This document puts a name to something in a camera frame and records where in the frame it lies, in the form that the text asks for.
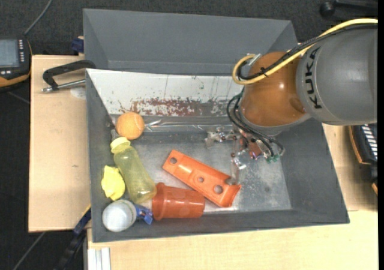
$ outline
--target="blue object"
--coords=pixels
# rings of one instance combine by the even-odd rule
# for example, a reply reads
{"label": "blue object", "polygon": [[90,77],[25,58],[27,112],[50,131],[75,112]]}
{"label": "blue object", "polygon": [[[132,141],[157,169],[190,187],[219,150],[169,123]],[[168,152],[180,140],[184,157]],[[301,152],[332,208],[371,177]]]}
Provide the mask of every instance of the blue object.
{"label": "blue object", "polygon": [[151,225],[154,216],[152,211],[142,205],[134,204],[134,207],[136,208],[137,218],[143,219],[146,224]]}
{"label": "blue object", "polygon": [[83,53],[84,52],[84,40],[81,38],[75,38],[71,43],[71,49],[75,52]]}

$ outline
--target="table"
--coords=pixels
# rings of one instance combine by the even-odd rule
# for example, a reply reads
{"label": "table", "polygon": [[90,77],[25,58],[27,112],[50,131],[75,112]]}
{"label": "table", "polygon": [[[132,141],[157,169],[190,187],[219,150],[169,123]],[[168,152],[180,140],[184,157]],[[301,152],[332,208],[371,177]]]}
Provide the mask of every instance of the table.
{"label": "table", "polygon": [[[32,57],[30,232],[72,229],[89,205],[85,99],[62,89],[44,94],[47,68],[83,56]],[[58,83],[84,77],[78,71]],[[110,247],[112,269],[377,269],[377,197],[359,178],[346,127],[324,125],[350,224],[123,242]]]}

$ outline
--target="wire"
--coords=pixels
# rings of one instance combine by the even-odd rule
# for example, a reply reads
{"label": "wire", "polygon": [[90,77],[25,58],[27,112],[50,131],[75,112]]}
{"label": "wire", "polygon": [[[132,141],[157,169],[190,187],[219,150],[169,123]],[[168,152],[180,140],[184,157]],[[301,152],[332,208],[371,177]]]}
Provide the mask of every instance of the wire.
{"label": "wire", "polygon": [[48,10],[48,8],[50,7],[50,4],[52,3],[52,0],[49,0],[47,5],[45,6],[45,8],[42,10],[42,12],[40,13],[40,15],[35,19],[35,21],[26,29],[26,31],[24,32],[24,35],[27,35],[31,29],[36,25],[36,23],[44,16],[44,14],[46,13],[46,11]]}
{"label": "wire", "polygon": [[[332,32],[342,30],[342,29],[347,28],[347,27],[352,26],[352,25],[377,24],[377,23],[378,23],[377,19],[353,19],[353,20],[349,20],[347,22],[341,23],[341,24],[339,24],[337,26],[334,26],[334,27],[328,29],[327,31],[325,31],[324,33],[320,34],[317,38],[315,38],[313,40],[319,41],[320,39],[322,39],[322,37],[324,37],[324,36],[326,36],[328,34],[331,34]],[[258,82],[258,81],[264,79],[266,76],[269,76],[269,75],[273,74],[274,72],[278,71],[279,69],[281,69],[282,67],[284,67],[288,63],[292,62],[298,56],[300,56],[301,54],[305,53],[313,45],[314,44],[308,45],[307,42],[306,42],[306,45],[305,45],[306,47],[298,46],[297,48],[295,48],[295,50],[297,50],[296,53],[294,53],[292,56],[289,56],[285,60],[283,60],[281,62],[278,62],[278,64],[274,64],[274,66],[272,68],[269,67],[270,69],[268,71],[263,71],[257,77],[249,79],[249,80],[239,80],[238,76],[237,76],[239,68],[241,66],[244,66],[244,62],[246,62],[249,59],[252,59],[252,58],[255,57],[255,55],[245,56],[242,59],[240,59],[236,63],[235,67],[233,68],[232,79],[233,79],[233,81],[235,81],[235,83],[237,83],[239,85],[250,85],[252,83]]]}
{"label": "wire", "polygon": [[35,247],[35,245],[37,245],[37,243],[40,241],[40,239],[45,235],[46,232],[43,232],[41,233],[41,235],[35,240],[35,242],[29,247],[29,249],[27,250],[27,252],[25,252],[25,254],[23,255],[22,258],[20,258],[19,262],[16,264],[16,266],[12,269],[12,270],[16,270],[20,264],[25,260],[25,258],[27,257],[27,255],[29,254],[29,252],[32,251],[32,249]]}
{"label": "wire", "polygon": [[[281,143],[279,143],[277,140],[275,140],[272,137],[269,137],[259,131],[256,131],[255,129],[251,128],[248,126],[238,115],[238,108],[239,108],[239,102],[244,93],[244,89],[241,91],[240,94],[234,96],[227,105],[227,115],[230,119],[231,122],[233,122],[237,127],[239,127],[242,131],[245,133],[251,134],[255,137],[257,137],[269,150],[270,156],[274,157],[274,150],[271,146],[271,143],[276,144],[279,148],[279,156],[281,156],[284,153],[284,147],[282,146]],[[230,109],[231,104],[236,100],[236,103],[233,107],[233,109]]]}
{"label": "wire", "polygon": [[262,70],[258,73],[255,73],[255,74],[252,74],[252,75],[249,75],[249,76],[245,76],[242,74],[241,72],[241,69],[243,66],[246,65],[246,61],[243,62],[239,67],[238,67],[238,70],[237,70],[237,76],[240,77],[241,79],[243,80],[250,80],[250,79],[253,79],[255,77],[259,77],[261,75],[265,75],[266,71],[269,71],[270,69],[274,68],[275,66],[279,65],[281,62],[285,61],[288,57],[292,56],[294,53],[296,53],[297,51],[302,51],[304,48],[308,47],[308,46],[312,46],[313,44],[315,43],[318,43],[320,41],[323,41],[329,37],[332,37],[336,34],[339,34],[339,33],[342,33],[342,32],[345,32],[345,31],[349,31],[349,30],[357,30],[357,29],[367,29],[367,28],[377,28],[377,25],[372,25],[372,24],[363,24],[363,25],[353,25],[353,26],[348,26],[344,29],[341,29],[341,30],[337,30],[337,31],[334,31],[334,32],[331,32],[331,33],[328,33],[322,37],[315,37],[315,38],[312,38],[310,40],[307,40],[306,42],[303,42],[301,43],[300,45],[294,47],[293,49],[291,49],[290,51],[288,51],[285,55],[283,55],[279,60],[275,61],[273,64],[271,64],[270,66],[268,66],[267,68],[262,68]]}

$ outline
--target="rust stain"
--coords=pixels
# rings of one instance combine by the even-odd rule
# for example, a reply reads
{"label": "rust stain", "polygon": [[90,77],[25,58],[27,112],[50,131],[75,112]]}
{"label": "rust stain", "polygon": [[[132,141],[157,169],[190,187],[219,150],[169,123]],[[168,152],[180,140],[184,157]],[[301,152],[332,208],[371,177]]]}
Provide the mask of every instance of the rust stain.
{"label": "rust stain", "polygon": [[226,100],[210,99],[206,102],[190,98],[160,99],[146,98],[132,101],[131,106],[121,107],[124,111],[134,111],[141,115],[158,116],[224,116]]}

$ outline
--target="black cord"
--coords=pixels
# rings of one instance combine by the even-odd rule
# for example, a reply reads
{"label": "black cord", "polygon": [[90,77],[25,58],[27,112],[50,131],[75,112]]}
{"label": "black cord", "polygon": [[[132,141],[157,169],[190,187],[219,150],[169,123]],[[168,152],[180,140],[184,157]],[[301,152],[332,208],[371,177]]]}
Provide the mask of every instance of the black cord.
{"label": "black cord", "polygon": [[297,45],[296,47],[294,47],[293,49],[291,49],[290,51],[288,51],[285,55],[283,55],[279,60],[277,60],[276,62],[274,62],[273,64],[271,64],[270,66],[268,66],[267,68],[262,68],[262,70],[258,73],[255,73],[255,74],[252,74],[252,75],[249,75],[249,76],[245,76],[241,73],[241,70],[242,68],[247,64],[248,60],[244,61],[237,69],[236,71],[236,75],[238,78],[242,79],[242,80],[250,80],[250,79],[254,79],[256,77],[259,77],[259,76],[267,76],[265,73],[270,71],[271,69],[275,68],[276,66],[278,66],[280,63],[282,63],[283,61],[285,61],[286,59],[288,59],[289,57],[291,57],[292,55],[296,54],[297,52],[299,52],[300,50],[303,50],[305,48],[307,48],[308,46],[311,46],[319,41],[322,41],[322,40],[325,40],[326,38],[329,38],[333,35],[336,35],[336,34],[339,34],[339,33],[342,33],[342,32],[346,32],[346,31],[349,31],[349,30],[357,30],[357,29],[367,29],[367,28],[378,28],[378,25],[376,23],[365,23],[365,24],[362,24],[362,25],[352,25],[352,26],[348,26],[348,27],[345,27],[344,29],[341,29],[341,30],[336,30],[334,32],[331,32],[331,33],[328,33],[326,35],[323,35],[322,37],[314,37],[314,38],[311,38],[303,43],[301,43],[300,45]]}
{"label": "black cord", "polygon": [[[240,102],[240,99],[242,98],[243,93],[244,93],[244,88],[243,88],[243,90],[241,91],[240,94],[234,96],[228,102],[228,105],[227,105],[227,115],[228,115],[228,118],[230,119],[230,121],[232,123],[234,123],[237,127],[239,127],[245,133],[248,133],[248,134],[251,134],[253,136],[256,136],[268,148],[268,150],[270,151],[271,157],[275,156],[274,150],[273,150],[273,148],[271,146],[272,143],[276,144],[280,148],[279,154],[282,154],[283,151],[284,151],[284,147],[282,146],[281,143],[279,143],[277,140],[275,140],[275,139],[273,139],[273,138],[271,138],[271,137],[269,137],[269,136],[267,136],[267,135],[265,135],[265,134],[263,134],[263,133],[261,133],[259,131],[256,131],[255,129],[251,128],[238,115],[239,102]],[[236,100],[236,103],[235,103],[233,109],[231,110],[230,109],[231,104],[235,100]]]}

